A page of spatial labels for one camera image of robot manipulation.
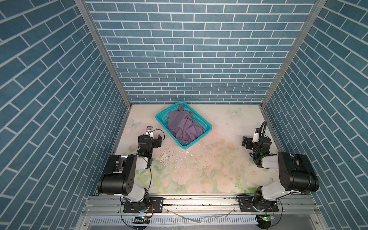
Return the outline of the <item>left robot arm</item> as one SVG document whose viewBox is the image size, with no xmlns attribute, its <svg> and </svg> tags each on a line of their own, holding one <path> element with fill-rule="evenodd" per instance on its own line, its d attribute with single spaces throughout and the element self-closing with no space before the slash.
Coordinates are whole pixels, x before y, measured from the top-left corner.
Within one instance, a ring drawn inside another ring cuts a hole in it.
<svg viewBox="0 0 368 230">
<path fill-rule="evenodd" d="M 162 146 L 165 136 L 154 138 L 153 132 L 138 136 L 136 153 L 126 157 L 109 156 L 99 179 L 97 190 L 100 194 L 121 196 L 133 205 L 149 204 L 149 189 L 138 186 L 135 173 L 138 169 L 151 171 L 153 150 Z"/>
</svg>

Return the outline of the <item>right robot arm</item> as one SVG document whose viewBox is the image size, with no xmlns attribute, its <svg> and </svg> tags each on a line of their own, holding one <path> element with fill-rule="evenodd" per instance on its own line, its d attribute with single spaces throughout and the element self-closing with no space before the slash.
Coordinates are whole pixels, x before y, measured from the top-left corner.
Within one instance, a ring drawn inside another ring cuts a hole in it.
<svg viewBox="0 0 368 230">
<path fill-rule="evenodd" d="M 319 180 L 307 156 L 281 151 L 270 153 L 271 143 L 270 138 L 259 137 L 257 134 L 253 138 L 242 137 L 241 145 L 253 151 L 250 156 L 257 167 L 278 170 L 279 173 L 278 179 L 269 185 L 258 187 L 254 192 L 249 203 L 257 211 L 273 207 L 286 196 L 307 194 L 319 189 Z"/>
</svg>

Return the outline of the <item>teal plastic basket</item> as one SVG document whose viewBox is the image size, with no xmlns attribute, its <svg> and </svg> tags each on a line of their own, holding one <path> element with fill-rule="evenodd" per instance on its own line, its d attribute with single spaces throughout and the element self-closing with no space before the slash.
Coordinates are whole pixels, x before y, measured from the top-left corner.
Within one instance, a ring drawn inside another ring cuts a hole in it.
<svg viewBox="0 0 368 230">
<path fill-rule="evenodd" d="M 168 119 L 169 119 L 169 114 L 171 111 L 174 111 L 178 108 L 179 105 L 183 104 L 184 105 L 184 110 L 185 111 L 189 111 L 190 114 L 192 115 L 192 120 L 194 122 L 199 123 L 202 128 L 204 129 L 204 133 L 197 138 L 196 140 L 194 140 L 192 143 L 189 144 L 184 144 L 182 142 L 179 142 L 173 135 L 172 133 L 167 129 L 167 125 L 168 125 Z M 191 108 L 187 103 L 185 102 L 178 102 L 170 107 L 168 107 L 167 109 L 164 109 L 163 111 L 161 111 L 160 113 L 158 113 L 156 115 L 156 120 L 159 122 L 160 125 L 162 125 L 162 127 L 168 132 L 168 134 L 174 139 L 174 141 L 182 148 L 182 149 L 187 149 L 189 147 L 191 147 L 192 145 L 194 145 L 196 142 L 198 142 L 201 138 L 205 137 L 211 130 L 212 130 L 212 125 L 206 121 L 199 113 L 197 113 L 193 108 Z"/>
</svg>

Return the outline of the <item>purple trousers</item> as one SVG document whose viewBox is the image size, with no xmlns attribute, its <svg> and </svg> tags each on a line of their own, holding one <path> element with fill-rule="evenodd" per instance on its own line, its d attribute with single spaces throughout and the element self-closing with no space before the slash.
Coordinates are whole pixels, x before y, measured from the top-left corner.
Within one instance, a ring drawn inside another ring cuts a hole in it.
<svg viewBox="0 0 368 230">
<path fill-rule="evenodd" d="M 167 129 L 184 144 L 192 143 L 204 133 L 202 126 L 192 120 L 190 112 L 184 110 L 183 104 L 170 112 Z"/>
</svg>

